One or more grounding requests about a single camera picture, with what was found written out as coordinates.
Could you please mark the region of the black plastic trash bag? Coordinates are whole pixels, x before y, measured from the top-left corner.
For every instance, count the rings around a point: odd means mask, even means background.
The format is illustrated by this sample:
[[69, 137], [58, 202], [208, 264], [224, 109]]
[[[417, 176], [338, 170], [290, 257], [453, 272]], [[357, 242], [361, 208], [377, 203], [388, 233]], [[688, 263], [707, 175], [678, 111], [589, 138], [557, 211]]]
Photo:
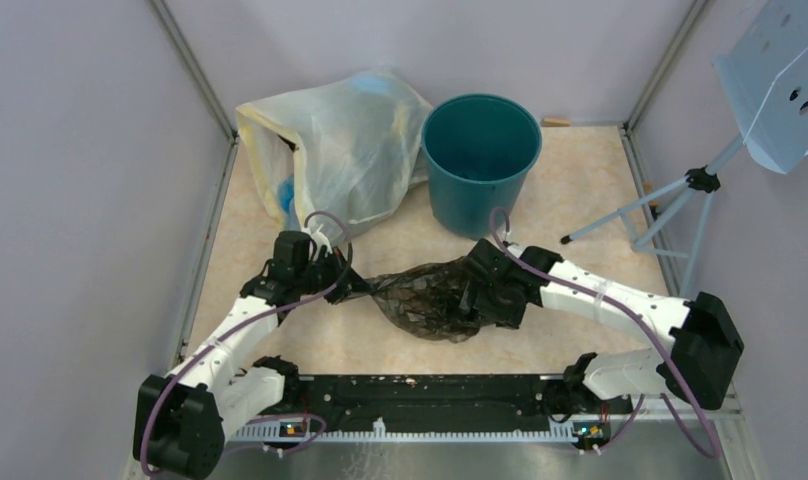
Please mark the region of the black plastic trash bag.
[[369, 294], [397, 328], [423, 340], [465, 342], [486, 326], [504, 327], [494, 315], [461, 307], [471, 273], [462, 257], [370, 277]]

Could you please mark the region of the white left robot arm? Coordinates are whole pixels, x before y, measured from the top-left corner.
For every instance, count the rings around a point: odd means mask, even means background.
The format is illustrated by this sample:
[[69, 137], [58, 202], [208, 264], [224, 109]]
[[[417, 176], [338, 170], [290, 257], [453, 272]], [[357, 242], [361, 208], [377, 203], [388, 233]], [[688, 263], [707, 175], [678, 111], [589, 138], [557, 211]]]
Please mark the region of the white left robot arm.
[[240, 289], [224, 320], [194, 353], [137, 392], [132, 456], [143, 474], [205, 479], [229, 438], [263, 410], [288, 413], [300, 386], [274, 367], [241, 365], [293, 310], [348, 291], [353, 247], [320, 234], [283, 231], [272, 257]]

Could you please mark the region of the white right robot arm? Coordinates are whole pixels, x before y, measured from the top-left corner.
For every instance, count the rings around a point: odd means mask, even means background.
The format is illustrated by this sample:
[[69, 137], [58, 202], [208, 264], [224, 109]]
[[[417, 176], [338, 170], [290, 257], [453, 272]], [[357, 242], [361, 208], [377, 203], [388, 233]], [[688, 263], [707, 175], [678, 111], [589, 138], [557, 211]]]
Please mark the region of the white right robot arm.
[[618, 354], [583, 354], [563, 372], [580, 412], [625, 395], [667, 395], [704, 410], [723, 405], [744, 343], [718, 297], [655, 295], [595, 275], [541, 247], [479, 240], [463, 260], [460, 308], [511, 328], [536, 305], [588, 318], [647, 343]]

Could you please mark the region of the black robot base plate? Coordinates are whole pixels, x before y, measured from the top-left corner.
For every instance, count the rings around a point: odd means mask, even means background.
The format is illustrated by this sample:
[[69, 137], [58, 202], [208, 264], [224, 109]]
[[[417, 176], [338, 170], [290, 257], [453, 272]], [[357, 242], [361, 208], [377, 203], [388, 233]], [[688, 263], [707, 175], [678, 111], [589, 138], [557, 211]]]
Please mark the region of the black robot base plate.
[[287, 379], [265, 414], [315, 414], [330, 433], [545, 432], [583, 415], [628, 414], [627, 398], [603, 401], [547, 374], [315, 375]]

